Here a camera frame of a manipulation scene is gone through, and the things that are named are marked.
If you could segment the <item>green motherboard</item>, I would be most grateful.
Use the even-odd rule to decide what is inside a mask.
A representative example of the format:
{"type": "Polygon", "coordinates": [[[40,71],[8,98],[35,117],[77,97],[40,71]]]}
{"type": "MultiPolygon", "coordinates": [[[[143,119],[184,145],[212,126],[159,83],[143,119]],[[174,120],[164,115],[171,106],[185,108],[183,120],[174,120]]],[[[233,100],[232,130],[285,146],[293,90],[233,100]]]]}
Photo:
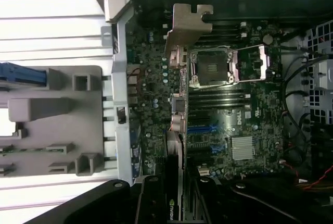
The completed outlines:
{"type": "MultiPolygon", "coordinates": [[[[152,175],[164,161],[165,135],[171,126],[170,98],[179,92],[180,72],[170,68],[164,54],[167,32],[172,27],[169,8],[136,6],[128,23],[127,94],[130,112],[131,168],[133,178],[152,175]]],[[[229,45],[231,50],[265,46],[270,58],[266,79],[188,89],[187,127],[218,125],[212,133],[187,134],[186,154],[204,175],[231,179],[279,172],[282,156],[283,101],[281,98],[281,54],[276,42],[263,43],[263,36],[281,32],[278,24],[249,18],[204,16],[213,25],[190,48],[229,45]],[[231,138],[252,136],[255,158],[234,161],[231,138]],[[224,149],[212,154],[210,146],[224,149]]]]}

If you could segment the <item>CPU socket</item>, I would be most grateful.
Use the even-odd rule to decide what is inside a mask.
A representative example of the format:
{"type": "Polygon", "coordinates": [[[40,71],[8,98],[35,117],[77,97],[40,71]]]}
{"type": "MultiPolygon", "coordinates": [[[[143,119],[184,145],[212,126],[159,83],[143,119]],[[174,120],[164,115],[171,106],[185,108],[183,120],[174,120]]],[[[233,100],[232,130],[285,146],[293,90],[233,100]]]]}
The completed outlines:
{"type": "Polygon", "coordinates": [[[228,48],[200,50],[190,56],[189,86],[203,89],[234,83],[230,62],[233,52],[228,48]]]}

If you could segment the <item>grey parts rack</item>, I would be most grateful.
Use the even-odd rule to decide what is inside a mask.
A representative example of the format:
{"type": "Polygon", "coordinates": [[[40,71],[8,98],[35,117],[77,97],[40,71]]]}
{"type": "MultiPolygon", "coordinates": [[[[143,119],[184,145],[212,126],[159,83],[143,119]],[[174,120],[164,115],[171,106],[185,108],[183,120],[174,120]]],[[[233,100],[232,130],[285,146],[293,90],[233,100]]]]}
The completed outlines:
{"type": "Polygon", "coordinates": [[[102,71],[98,66],[34,66],[47,85],[0,81],[0,148],[46,148],[0,155],[0,177],[90,176],[104,167],[102,71]]]}

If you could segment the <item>green RAM stick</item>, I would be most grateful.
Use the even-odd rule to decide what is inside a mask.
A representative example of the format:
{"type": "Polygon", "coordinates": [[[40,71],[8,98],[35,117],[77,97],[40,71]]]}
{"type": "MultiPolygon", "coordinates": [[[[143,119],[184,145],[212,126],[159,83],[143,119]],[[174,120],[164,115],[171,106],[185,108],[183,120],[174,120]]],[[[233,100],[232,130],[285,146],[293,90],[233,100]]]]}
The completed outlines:
{"type": "Polygon", "coordinates": [[[0,148],[0,155],[6,156],[11,154],[28,154],[28,153],[45,153],[46,148],[0,148]]]}

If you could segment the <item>long blue expansion slot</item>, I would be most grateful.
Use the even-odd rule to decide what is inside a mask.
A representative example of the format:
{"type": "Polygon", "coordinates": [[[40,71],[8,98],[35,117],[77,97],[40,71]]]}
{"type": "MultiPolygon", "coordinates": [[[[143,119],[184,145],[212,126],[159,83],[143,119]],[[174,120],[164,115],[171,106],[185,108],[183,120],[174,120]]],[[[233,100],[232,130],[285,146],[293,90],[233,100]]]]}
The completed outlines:
{"type": "Polygon", "coordinates": [[[204,134],[212,133],[218,129],[218,125],[208,125],[208,126],[191,126],[187,128],[187,134],[204,134]]]}

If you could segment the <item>blue disk caddy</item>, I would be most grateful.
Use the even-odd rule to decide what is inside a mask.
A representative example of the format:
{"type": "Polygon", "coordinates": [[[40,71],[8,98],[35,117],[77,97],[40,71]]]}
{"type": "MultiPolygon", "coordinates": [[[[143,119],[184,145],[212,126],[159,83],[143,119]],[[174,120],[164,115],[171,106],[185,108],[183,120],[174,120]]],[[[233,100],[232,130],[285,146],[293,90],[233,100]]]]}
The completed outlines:
{"type": "Polygon", "coordinates": [[[47,72],[12,63],[0,63],[0,81],[37,86],[47,85],[47,72]]]}

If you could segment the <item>perforated metal drive cage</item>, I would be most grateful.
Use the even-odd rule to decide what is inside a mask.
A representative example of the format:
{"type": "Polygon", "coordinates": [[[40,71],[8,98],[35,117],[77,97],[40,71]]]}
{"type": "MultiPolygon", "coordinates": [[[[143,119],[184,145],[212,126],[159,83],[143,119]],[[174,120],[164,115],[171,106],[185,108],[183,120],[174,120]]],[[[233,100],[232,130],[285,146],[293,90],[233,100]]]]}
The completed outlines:
{"type": "Polygon", "coordinates": [[[333,20],[309,30],[303,44],[315,53],[330,56],[308,68],[309,84],[305,87],[309,92],[311,121],[333,125],[333,20]]]}

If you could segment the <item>black open PC case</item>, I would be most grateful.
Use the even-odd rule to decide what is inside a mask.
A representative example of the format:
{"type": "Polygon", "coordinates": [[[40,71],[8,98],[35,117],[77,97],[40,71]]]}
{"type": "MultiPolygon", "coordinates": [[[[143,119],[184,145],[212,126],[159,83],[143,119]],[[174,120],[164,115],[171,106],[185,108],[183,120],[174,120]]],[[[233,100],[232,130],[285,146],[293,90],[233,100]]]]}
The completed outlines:
{"type": "MultiPolygon", "coordinates": [[[[119,176],[129,185],[140,183],[145,176],[160,176],[165,189],[165,166],[167,146],[164,150],[164,161],[158,163],[152,175],[133,178],[131,168],[130,145],[130,112],[127,94],[127,32],[128,23],[134,17],[136,6],[145,8],[169,8],[173,14],[174,4],[190,4],[192,12],[198,5],[213,6],[212,14],[219,18],[267,20],[280,26],[274,42],[281,54],[281,98],[283,101],[282,123],[282,156],[278,160],[279,172],[265,175],[234,177],[229,180],[249,178],[276,178],[283,184],[283,198],[288,201],[292,210],[301,218],[302,224],[315,221],[333,224],[333,206],[323,207],[321,197],[333,194],[333,183],[325,176],[331,172],[333,159],[333,125],[311,121],[309,108],[310,73],[308,68],[330,58],[329,55],[315,53],[303,44],[306,33],[316,29],[322,23],[333,20],[333,0],[130,0],[126,10],[116,23],[111,23],[110,42],[113,45],[113,67],[111,70],[112,95],[116,117],[116,144],[118,151],[119,176]]],[[[193,158],[187,155],[186,172],[198,172],[193,158]]],[[[186,178],[184,183],[186,197],[186,178]]],[[[167,224],[203,224],[188,217],[183,206],[184,220],[167,224]]]]}

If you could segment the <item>metal socket cover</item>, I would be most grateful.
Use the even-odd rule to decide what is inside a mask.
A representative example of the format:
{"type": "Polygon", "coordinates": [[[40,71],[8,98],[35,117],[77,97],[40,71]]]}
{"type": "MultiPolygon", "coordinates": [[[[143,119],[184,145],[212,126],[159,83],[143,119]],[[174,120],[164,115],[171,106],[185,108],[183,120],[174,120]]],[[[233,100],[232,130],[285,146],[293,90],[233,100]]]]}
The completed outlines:
{"type": "Polygon", "coordinates": [[[270,58],[263,44],[231,50],[228,61],[230,83],[264,81],[270,66],[270,58]]]}

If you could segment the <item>thin locking lever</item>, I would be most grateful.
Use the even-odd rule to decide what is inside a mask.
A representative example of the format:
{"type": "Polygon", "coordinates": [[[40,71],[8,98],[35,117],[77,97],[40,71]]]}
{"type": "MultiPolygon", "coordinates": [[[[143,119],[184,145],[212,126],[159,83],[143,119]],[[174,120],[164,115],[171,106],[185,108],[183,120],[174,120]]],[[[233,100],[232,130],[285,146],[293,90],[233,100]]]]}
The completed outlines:
{"type": "Polygon", "coordinates": [[[198,48],[198,49],[193,49],[191,51],[190,56],[194,57],[197,56],[198,53],[200,52],[211,52],[211,51],[230,51],[231,50],[231,46],[229,45],[219,45],[216,47],[205,47],[205,48],[198,48]]]}

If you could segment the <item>silver chipset heat sink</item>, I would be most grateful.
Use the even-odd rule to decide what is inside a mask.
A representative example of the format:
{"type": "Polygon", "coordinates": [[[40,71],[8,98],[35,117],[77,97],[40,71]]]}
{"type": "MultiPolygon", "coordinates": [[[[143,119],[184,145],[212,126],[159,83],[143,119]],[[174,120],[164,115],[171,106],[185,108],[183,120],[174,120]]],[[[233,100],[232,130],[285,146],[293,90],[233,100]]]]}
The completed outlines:
{"type": "Polygon", "coordinates": [[[232,159],[234,161],[255,158],[255,149],[252,136],[231,138],[232,159]]]}

